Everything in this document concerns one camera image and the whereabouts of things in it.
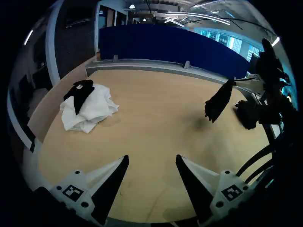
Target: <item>glass window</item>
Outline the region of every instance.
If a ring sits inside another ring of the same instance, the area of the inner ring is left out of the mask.
[[[227,46],[227,40],[227,35],[219,34],[219,43],[223,44],[224,46]]]
[[[217,33],[216,32],[210,32],[209,33],[209,38],[213,39],[213,40],[216,40],[216,37],[217,37]]]
[[[203,35],[203,36],[207,36],[207,31],[202,30],[200,34]]]
[[[249,46],[249,51],[247,54],[247,58],[246,60],[250,62],[252,55],[256,55],[257,57],[259,57],[259,49],[256,47],[253,47],[252,45]]]
[[[225,34],[213,32],[213,31],[207,31],[207,30],[201,30],[200,35],[211,38],[212,40],[215,40],[215,41],[223,44],[224,46],[229,47],[230,49],[235,51],[237,54],[240,54],[241,45],[242,45],[242,40],[240,40],[240,39],[236,39],[234,37],[231,37],[231,36],[228,36]]]
[[[229,40],[227,44],[229,48],[231,48],[236,53],[240,54],[241,45],[242,45],[242,40],[229,36]]]

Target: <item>wooden table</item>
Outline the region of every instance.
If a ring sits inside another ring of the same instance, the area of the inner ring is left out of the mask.
[[[65,131],[59,112],[45,137],[39,169],[55,184],[74,169],[90,172],[128,154],[130,165],[109,217],[133,222],[193,217],[175,165],[177,154],[217,173],[237,172],[268,145],[261,125],[246,130],[237,120],[233,105],[245,98],[236,89],[212,124],[204,117],[204,105],[220,84],[139,70],[100,70],[89,79],[110,88],[119,111],[89,134]],[[268,159],[249,168],[244,179]]]

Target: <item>white cloth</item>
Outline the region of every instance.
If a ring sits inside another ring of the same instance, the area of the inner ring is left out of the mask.
[[[89,133],[99,121],[118,111],[119,106],[110,100],[109,88],[101,84],[93,84],[93,86],[95,89],[86,98],[78,115],[75,113],[73,96],[61,103],[60,110],[65,130]]]

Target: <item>hanging black cloth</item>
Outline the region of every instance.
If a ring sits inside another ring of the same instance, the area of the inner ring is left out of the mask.
[[[82,80],[75,82],[73,87],[69,90],[69,92],[64,95],[63,100],[65,101],[69,97],[73,96],[73,105],[75,107],[75,113],[78,115],[80,109],[85,102],[86,98],[92,93],[95,89],[93,85],[93,81],[89,80]]]
[[[230,101],[234,85],[236,85],[236,82],[233,79],[229,79],[210,100],[205,102],[205,117],[208,117],[209,121],[212,120],[214,123],[225,109]]]

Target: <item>blue panel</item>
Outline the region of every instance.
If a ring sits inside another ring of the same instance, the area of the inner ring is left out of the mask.
[[[163,25],[123,25],[99,31],[102,59],[138,58],[184,64],[243,78],[249,62],[228,47],[184,29]]]

